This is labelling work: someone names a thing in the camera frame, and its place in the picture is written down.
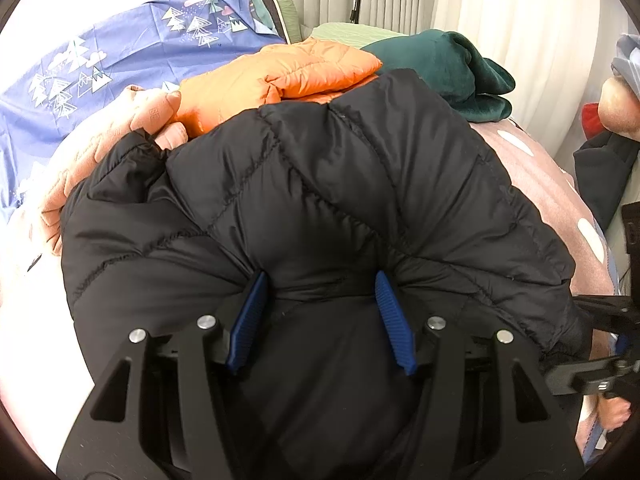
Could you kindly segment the person's right hand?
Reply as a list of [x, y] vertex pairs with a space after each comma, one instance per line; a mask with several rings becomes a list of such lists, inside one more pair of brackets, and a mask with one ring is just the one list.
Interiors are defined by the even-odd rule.
[[620, 396], [598, 395], [597, 412], [600, 425], [604, 431], [614, 431], [629, 419], [631, 403]]

